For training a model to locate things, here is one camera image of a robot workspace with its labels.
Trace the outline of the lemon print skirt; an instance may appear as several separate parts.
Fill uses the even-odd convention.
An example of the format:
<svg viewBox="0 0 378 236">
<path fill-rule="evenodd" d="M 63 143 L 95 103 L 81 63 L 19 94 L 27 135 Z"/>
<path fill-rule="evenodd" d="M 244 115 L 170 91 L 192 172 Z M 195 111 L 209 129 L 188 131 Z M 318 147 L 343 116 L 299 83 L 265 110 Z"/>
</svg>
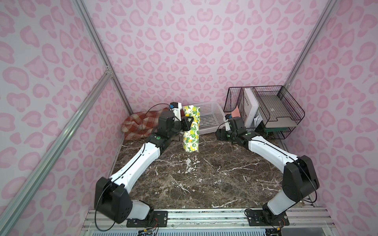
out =
<svg viewBox="0 0 378 236">
<path fill-rule="evenodd" d="M 183 148 L 186 152 L 199 152 L 199 136 L 200 136 L 200 108 L 194 105 L 184 107 L 185 117 L 192 117 L 193 122 L 189 131 L 185 131 L 183 135 Z"/>
</svg>

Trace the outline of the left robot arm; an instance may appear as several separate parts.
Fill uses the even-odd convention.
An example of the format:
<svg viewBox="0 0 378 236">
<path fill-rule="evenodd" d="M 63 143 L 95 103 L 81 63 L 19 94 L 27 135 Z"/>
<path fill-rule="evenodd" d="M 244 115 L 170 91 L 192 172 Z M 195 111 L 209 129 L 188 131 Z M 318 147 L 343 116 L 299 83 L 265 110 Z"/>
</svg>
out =
<svg viewBox="0 0 378 236">
<path fill-rule="evenodd" d="M 169 147 L 171 139 L 180 132 L 190 131 L 195 119 L 181 118 L 178 108 L 163 111 L 157 129 L 146 139 L 137 154 L 110 178 L 100 178 L 95 185 L 94 209 L 115 223 L 128 219 L 149 220 L 152 207 L 132 200 L 130 192 L 144 171 Z"/>
</svg>

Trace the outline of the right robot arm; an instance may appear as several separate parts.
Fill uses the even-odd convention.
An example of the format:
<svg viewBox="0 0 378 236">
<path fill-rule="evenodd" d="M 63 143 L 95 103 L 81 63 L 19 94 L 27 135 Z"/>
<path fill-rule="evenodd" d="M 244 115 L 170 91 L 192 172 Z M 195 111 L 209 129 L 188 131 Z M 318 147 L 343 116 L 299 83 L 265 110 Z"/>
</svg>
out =
<svg viewBox="0 0 378 236">
<path fill-rule="evenodd" d="M 311 158 L 291 154 L 268 142 L 248 130 L 241 117 L 230 118 L 224 125 L 216 131 L 218 140 L 236 143 L 258 154 L 283 174 L 282 189 L 262 207 L 266 221 L 277 218 L 305 197 L 317 193 L 320 183 Z"/>
</svg>

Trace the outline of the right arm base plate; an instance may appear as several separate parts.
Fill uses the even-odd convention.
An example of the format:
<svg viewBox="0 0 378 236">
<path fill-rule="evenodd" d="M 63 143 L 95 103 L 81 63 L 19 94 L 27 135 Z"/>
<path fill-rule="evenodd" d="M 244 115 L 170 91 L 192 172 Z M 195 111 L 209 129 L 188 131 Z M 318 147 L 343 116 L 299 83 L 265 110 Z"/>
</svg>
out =
<svg viewBox="0 0 378 236">
<path fill-rule="evenodd" d="M 247 208 L 244 210 L 244 214 L 248 219 L 249 226 L 284 227 L 290 225 L 285 211 L 274 215 L 268 209 Z"/>
</svg>

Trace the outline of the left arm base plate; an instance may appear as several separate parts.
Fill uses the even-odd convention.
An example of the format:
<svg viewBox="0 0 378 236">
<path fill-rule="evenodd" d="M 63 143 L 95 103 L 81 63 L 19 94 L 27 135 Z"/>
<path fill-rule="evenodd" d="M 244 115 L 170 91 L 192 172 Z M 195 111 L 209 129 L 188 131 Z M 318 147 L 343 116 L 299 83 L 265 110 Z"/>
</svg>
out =
<svg viewBox="0 0 378 236">
<path fill-rule="evenodd" d="M 153 227 L 167 227 L 168 211 L 151 209 L 146 218 L 128 219 L 127 228 L 153 228 Z"/>
</svg>

